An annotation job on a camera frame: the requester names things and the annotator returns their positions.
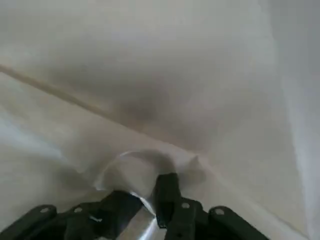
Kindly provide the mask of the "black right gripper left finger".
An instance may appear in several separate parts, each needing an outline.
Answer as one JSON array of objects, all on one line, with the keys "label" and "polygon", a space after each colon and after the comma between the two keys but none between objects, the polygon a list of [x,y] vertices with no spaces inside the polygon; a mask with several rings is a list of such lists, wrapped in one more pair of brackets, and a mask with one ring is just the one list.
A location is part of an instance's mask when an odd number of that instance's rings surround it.
[{"label": "black right gripper left finger", "polygon": [[142,201],[115,190],[100,201],[83,202],[58,212],[51,204],[38,205],[7,226],[2,240],[115,240],[142,208]]}]

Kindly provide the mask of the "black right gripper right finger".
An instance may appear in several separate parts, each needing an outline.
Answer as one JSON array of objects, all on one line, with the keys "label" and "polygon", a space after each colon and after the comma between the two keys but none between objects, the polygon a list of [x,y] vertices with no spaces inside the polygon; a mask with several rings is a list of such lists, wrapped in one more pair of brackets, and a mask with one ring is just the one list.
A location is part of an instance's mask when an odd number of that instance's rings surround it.
[{"label": "black right gripper right finger", "polygon": [[157,177],[152,192],[157,225],[166,240],[267,240],[226,206],[203,209],[199,201],[181,195],[177,173]]}]

